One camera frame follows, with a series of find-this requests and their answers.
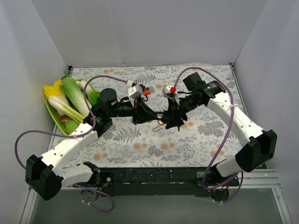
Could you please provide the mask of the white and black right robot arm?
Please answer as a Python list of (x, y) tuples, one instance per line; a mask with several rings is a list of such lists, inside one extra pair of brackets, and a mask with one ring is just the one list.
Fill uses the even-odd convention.
[(255, 124), (241, 109), (233, 104), (228, 90), (219, 81), (206, 83), (197, 72), (183, 80), (190, 95), (179, 98), (176, 88), (166, 86), (163, 96), (168, 99), (168, 109), (162, 115), (166, 129), (180, 128), (187, 121), (187, 113), (204, 105), (216, 113), (239, 140), (242, 148), (227, 159), (213, 165), (206, 180), (222, 185), (234, 174), (251, 172), (268, 160), (275, 152), (277, 134)]

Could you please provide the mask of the napa cabbage toy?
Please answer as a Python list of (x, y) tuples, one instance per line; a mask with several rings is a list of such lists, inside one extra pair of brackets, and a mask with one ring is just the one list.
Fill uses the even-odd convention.
[(76, 83), (76, 80), (72, 77), (64, 77), (62, 79), (61, 88), (78, 112), (84, 117), (87, 117), (89, 110), (84, 99), (84, 94)]

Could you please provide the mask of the green vegetable tray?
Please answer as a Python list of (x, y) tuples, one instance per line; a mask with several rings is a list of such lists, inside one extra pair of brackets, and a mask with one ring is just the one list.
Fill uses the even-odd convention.
[[(92, 107), (91, 104), (89, 103), (88, 99), (87, 99), (86, 94), (85, 94), (86, 87), (87, 87), (87, 85), (84, 87), (84, 90), (83, 91), (81, 90), (81, 91), (84, 94), (84, 99), (85, 99), (85, 102), (87, 104), (87, 107)], [(70, 103), (71, 107), (74, 110), (78, 111), (68, 98), (67, 98), (67, 100)], [(49, 104), (49, 102), (47, 101), (47, 99), (45, 101), (45, 104), (46, 104), (46, 107), (48, 109), (48, 112), (50, 113), (50, 115), (53, 118), (54, 122), (56, 123), (56, 125), (58, 126), (58, 128), (60, 129), (60, 131), (63, 134), (70, 135), (79, 126), (79, 124), (75, 120), (71, 119), (70, 117), (68, 117), (68, 116), (60, 116), (60, 114), (57, 112), (57, 110)]]

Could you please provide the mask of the yellow-leaf cabbage toy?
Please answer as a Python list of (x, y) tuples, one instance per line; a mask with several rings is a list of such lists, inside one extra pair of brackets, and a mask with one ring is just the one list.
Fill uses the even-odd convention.
[(60, 116), (68, 116), (80, 124), (84, 117), (71, 107), (61, 85), (61, 79), (57, 80), (52, 86), (44, 85), (43, 91), (45, 97), (49, 104), (57, 110)]

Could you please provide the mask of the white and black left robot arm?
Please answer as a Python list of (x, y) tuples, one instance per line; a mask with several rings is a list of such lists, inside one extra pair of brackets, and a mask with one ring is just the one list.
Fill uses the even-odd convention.
[(92, 128), (91, 116), (85, 118), (74, 134), (89, 131), (89, 134), (64, 139), (50, 151), (40, 157), (30, 156), (26, 161), (26, 183), (44, 200), (53, 198), (61, 188), (77, 183), (94, 187), (100, 180), (100, 169), (91, 162), (74, 167), (65, 165), (84, 147), (96, 141), (111, 126), (114, 117), (132, 117), (134, 124), (143, 124), (157, 120), (157, 113), (150, 109), (141, 97), (132, 102), (119, 102), (114, 89), (101, 91), (97, 103), (92, 107), (96, 117), (96, 126)]

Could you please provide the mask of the orange and black padlock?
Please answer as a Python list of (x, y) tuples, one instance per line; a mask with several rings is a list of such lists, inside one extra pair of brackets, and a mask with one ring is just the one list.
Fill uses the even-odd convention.
[(150, 89), (148, 87), (142, 87), (142, 93), (143, 93), (143, 100), (145, 102), (148, 101), (148, 95), (151, 94)]

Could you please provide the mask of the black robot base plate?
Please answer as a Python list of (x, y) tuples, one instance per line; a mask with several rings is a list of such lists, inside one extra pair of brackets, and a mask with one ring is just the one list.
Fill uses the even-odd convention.
[(101, 168), (93, 188), (110, 196), (191, 195), (209, 197), (200, 182), (205, 167)]

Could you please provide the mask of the floral patterned table mat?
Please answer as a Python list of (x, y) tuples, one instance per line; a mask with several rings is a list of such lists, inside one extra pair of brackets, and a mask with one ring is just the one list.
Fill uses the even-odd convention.
[[(147, 105), (154, 111), (168, 107), (163, 87), (177, 84), (180, 92), (187, 92), (183, 79), (197, 72), (209, 83), (220, 79), (232, 92), (234, 103), (242, 108), (235, 77), (228, 65), (168, 65), (145, 67), (75, 68), (74, 79), (91, 81), (101, 91), (113, 88), (118, 98), (127, 95), (124, 80), (132, 80), (150, 89)], [(234, 134), (224, 139), (227, 125), (211, 110), (200, 106), (187, 114), (188, 120), (178, 130), (163, 128), (158, 121), (134, 125), (131, 118), (114, 118), (113, 125), (97, 140), (76, 154), (67, 164), (76, 166), (89, 161), (98, 167), (200, 167), (234, 156), (240, 149)]]

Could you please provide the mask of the aluminium frame rail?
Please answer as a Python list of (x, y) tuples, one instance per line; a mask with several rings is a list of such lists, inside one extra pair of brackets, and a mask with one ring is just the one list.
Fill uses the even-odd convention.
[(203, 168), (103, 168), (100, 193), (66, 187), (50, 200), (29, 191), (23, 224), (291, 224), (273, 169), (240, 175), (222, 191)]

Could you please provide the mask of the bok choy toy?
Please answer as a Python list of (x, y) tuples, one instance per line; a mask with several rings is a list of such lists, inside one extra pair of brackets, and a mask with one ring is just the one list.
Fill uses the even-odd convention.
[[(85, 80), (80, 80), (80, 81), (76, 81), (76, 82), (77, 82), (79, 88), (83, 91), (87, 82)], [(88, 99), (89, 103), (91, 104), (91, 106), (93, 106), (97, 103), (97, 99), (100, 96), (100, 92), (96, 91), (90, 85), (88, 85), (86, 87), (85, 94), (86, 94), (87, 99)]]

